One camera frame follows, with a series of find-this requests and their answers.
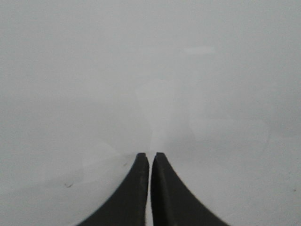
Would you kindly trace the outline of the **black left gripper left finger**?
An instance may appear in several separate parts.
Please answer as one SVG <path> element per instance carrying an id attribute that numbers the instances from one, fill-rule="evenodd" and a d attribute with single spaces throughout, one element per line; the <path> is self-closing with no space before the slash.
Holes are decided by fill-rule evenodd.
<path id="1" fill-rule="evenodd" d="M 144 226 L 149 183 L 149 162 L 145 153 L 135 161 L 115 192 L 80 226 Z"/>

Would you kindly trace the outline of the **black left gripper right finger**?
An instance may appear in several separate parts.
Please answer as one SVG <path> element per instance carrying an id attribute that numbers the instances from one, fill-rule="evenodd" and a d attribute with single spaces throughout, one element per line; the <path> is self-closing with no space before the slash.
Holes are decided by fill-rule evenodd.
<path id="1" fill-rule="evenodd" d="M 226 226 L 190 192 L 164 153 L 156 153 L 150 182 L 155 226 Z"/>

